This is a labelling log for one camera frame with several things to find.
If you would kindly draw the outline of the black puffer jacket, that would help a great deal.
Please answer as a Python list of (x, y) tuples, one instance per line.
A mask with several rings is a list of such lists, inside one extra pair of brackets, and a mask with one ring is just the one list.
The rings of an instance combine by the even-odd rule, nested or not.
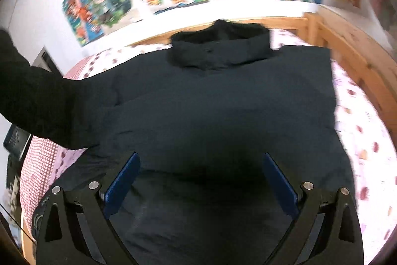
[(61, 188), (139, 154), (141, 172), (111, 219), (139, 264), (262, 264), (289, 225), (265, 153), (296, 180), (353, 190), (332, 79), (328, 49), (273, 50), (258, 24), (180, 32), (168, 49), (79, 81), (31, 66), (1, 32), (1, 114), (83, 151)]

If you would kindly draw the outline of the orange-haired girl lower drawing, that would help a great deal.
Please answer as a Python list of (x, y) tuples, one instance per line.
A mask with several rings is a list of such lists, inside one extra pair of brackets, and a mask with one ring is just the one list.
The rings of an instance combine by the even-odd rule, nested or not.
[(63, 0), (63, 13), (80, 46), (104, 35), (88, 0)]

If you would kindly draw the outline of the wooden bed frame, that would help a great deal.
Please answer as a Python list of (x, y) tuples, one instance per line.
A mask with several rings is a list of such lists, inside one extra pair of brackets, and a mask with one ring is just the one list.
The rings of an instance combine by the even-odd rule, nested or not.
[(237, 22), (289, 30), (312, 46), (328, 48), (331, 57), (365, 92), (396, 142), (396, 61), (369, 34), (325, 7), (300, 17), (255, 17)]

